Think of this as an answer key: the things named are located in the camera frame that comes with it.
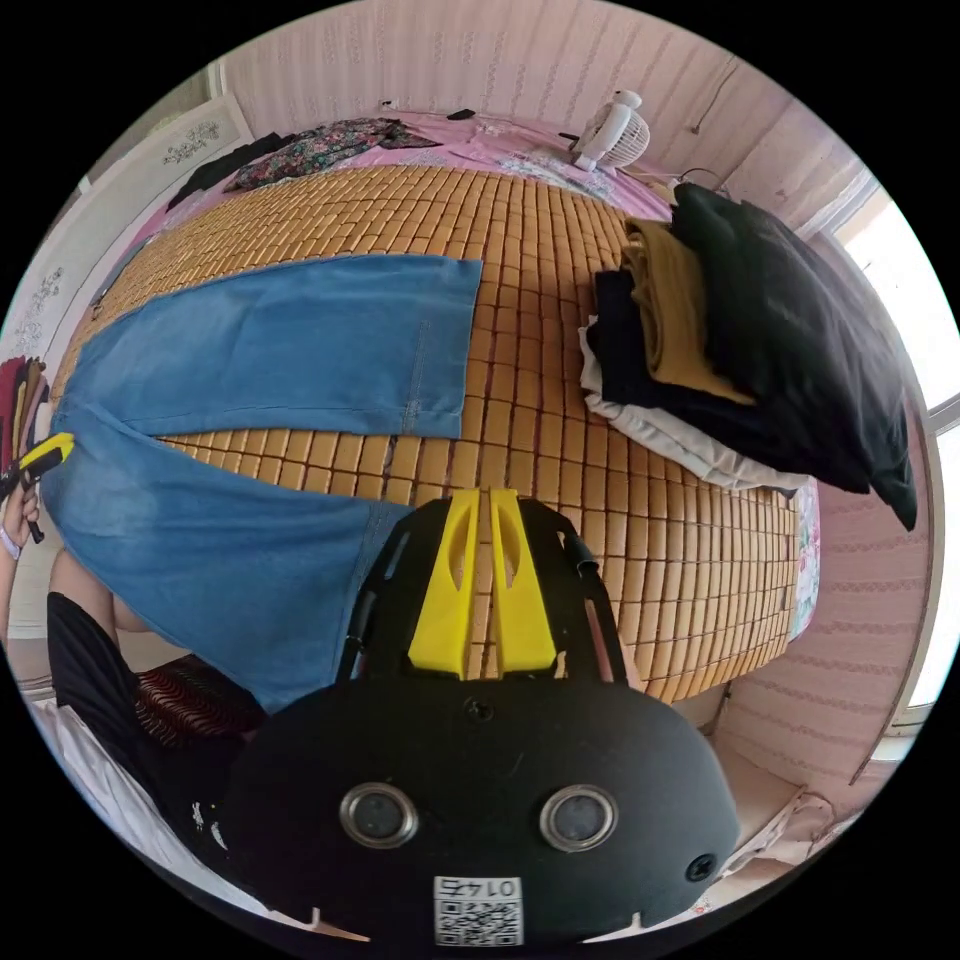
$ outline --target black shorts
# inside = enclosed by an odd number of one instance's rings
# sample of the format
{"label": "black shorts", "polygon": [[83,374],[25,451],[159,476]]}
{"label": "black shorts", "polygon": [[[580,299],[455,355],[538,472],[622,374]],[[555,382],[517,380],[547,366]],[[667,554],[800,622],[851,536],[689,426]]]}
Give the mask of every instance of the black shorts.
{"label": "black shorts", "polygon": [[217,809],[243,739],[197,737],[166,747],[150,736],[137,715],[139,678],[100,624],[60,593],[47,595],[47,644],[57,704],[73,709],[150,795],[185,846],[229,879],[229,857],[217,839]]}

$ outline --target window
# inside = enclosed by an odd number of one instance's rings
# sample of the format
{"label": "window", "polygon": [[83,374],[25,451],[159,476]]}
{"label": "window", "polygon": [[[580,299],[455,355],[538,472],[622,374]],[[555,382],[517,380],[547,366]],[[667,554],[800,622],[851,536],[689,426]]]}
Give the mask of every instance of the window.
{"label": "window", "polygon": [[830,232],[887,308],[930,415],[934,588],[940,563],[942,575],[894,721],[894,732],[909,733],[939,696],[960,642],[960,604],[945,599],[960,584],[960,332],[920,241],[882,188]]}

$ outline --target window frame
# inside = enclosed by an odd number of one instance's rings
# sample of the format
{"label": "window frame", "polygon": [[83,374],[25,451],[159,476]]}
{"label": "window frame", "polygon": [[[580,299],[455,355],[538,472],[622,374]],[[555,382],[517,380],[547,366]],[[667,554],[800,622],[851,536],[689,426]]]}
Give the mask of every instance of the window frame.
{"label": "window frame", "polygon": [[[862,226],[866,226],[866,224],[873,219],[876,204],[873,203],[872,200],[879,187],[880,184],[874,179],[869,185],[869,188],[861,192],[856,198],[857,202],[848,206],[840,215],[825,224],[816,238],[825,245],[826,249],[823,252],[828,252],[831,255],[828,259],[834,260],[833,265],[835,267],[843,267],[844,272],[851,278],[854,278],[855,282],[863,284],[869,290],[870,294],[876,297],[878,302],[879,297],[876,295],[873,286],[850,254],[847,253],[837,233],[839,231],[840,236],[846,234],[852,236],[855,232],[859,232],[859,229],[851,230],[851,225],[857,224],[859,220]],[[892,319],[890,320],[890,324],[893,329],[896,330]],[[927,719],[930,713],[930,707],[932,706],[932,704],[910,706],[910,697],[916,689],[927,652],[930,648],[934,620],[939,607],[943,586],[946,508],[944,502],[943,470],[940,464],[940,450],[937,445],[937,437],[946,433],[948,430],[960,429],[960,393],[955,394],[936,407],[928,409],[913,364],[909,360],[906,348],[902,347],[899,332],[897,333],[896,339],[901,343],[903,356],[906,360],[904,363],[904,380],[907,393],[914,410],[918,414],[917,419],[920,421],[922,429],[923,442],[921,444],[921,450],[924,456],[924,467],[927,476],[930,566],[928,568],[927,595],[924,599],[923,617],[920,622],[917,642],[911,653],[909,668],[901,683],[900,691],[891,711],[887,727],[883,733],[883,738],[915,737]]]}

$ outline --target bamboo sleeping mat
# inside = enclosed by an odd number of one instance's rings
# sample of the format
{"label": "bamboo sleeping mat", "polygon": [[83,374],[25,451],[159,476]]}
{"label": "bamboo sleeping mat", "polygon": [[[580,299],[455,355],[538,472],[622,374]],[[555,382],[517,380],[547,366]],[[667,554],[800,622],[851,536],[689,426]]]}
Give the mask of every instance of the bamboo sleeping mat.
{"label": "bamboo sleeping mat", "polygon": [[[53,399],[83,343],[156,294],[344,253],[483,259],[462,439],[274,429],[167,442],[294,489],[420,504],[452,489],[510,486],[559,507],[602,563],[647,692],[672,702],[783,652],[796,516],[779,494],[702,483],[586,410],[577,328],[593,310],[592,274],[619,264],[623,240],[613,207],[510,176],[385,166],[264,187],[159,236],[133,259],[96,318],[81,321]],[[470,675],[495,677],[486,517],[481,534]]]}

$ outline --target screw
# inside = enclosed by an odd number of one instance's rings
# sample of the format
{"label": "screw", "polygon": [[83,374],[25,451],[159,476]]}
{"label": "screw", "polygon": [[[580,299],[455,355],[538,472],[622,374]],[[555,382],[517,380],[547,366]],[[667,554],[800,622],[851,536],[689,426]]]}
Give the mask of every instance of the screw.
{"label": "screw", "polygon": [[713,873],[716,865],[717,858],[712,853],[705,853],[703,856],[697,857],[697,859],[687,867],[687,879],[691,883],[699,883],[701,880],[706,880],[707,877]]}
{"label": "screw", "polygon": [[476,697],[470,697],[463,705],[463,712],[474,723],[486,723],[493,717],[493,707]]}

